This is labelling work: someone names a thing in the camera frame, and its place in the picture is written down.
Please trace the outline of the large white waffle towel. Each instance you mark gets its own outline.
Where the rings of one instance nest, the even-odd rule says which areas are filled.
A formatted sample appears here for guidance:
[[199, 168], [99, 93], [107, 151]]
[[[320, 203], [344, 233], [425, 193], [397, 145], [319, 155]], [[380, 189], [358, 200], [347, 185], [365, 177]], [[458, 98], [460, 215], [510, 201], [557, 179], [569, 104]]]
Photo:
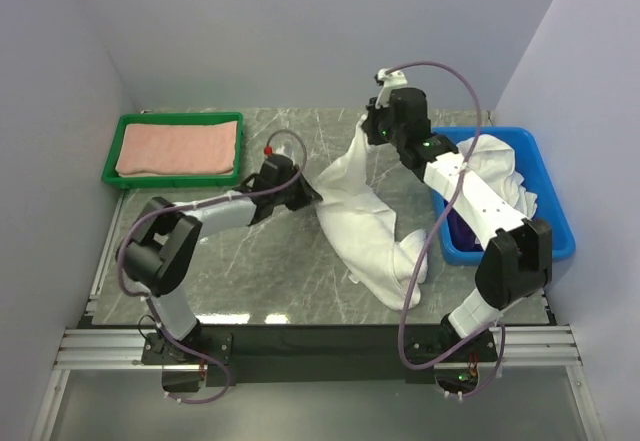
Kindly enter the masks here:
[[362, 129], [364, 121], [361, 117], [357, 122], [346, 153], [312, 182], [322, 196], [315, 211], [351, 281], [364, 285], [386, 307], [400, 311], [427, 232], [417, 229], [397, 238], [396, 212], [366, 182], [371, 146]]

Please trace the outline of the pink towel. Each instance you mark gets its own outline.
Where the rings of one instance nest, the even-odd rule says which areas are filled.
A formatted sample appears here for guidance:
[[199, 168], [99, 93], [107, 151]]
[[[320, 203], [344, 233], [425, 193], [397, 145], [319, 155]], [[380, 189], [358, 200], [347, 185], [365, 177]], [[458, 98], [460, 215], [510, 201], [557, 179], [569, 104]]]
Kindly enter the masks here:
[[122, 177], [198, 176], [233, 170], [238, 123], [129, 125], [115, 171]]

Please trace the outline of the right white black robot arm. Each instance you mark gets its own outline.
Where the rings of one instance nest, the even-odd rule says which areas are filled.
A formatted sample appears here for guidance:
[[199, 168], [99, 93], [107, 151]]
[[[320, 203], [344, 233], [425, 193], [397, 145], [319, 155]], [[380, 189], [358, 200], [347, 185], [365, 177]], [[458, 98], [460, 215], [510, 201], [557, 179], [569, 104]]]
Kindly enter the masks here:
[[401, 163], [446, 201], [480, 243], [475, 287], [441, 322], [441, 351], [462, 360], [474, 350], [475, 336], [551, 280], [551, 226], [508, 205], [452, 141], [432, 131], [423, 91], [382, 89], [367, 107], [363, 130], [373, 144], [392, 145]]

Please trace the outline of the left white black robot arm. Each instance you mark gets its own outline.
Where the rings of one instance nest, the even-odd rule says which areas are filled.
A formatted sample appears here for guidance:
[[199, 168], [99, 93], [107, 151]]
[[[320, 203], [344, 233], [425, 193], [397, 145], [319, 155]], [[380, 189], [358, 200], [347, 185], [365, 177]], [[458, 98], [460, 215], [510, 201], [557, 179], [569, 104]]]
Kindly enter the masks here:
[[131, 280], [151, 312], [165, 349], [188, 363], [212, 353], [213, 343], [191, 309], [182, 282], [200, 240], [235, 228], [256, 225], [284, 206], [297, 211], [322, 200], [286, 156], [272, 154], [260, 171], [220, 196], [189, 203], [152, 198], [116, 252], [119, 281]]

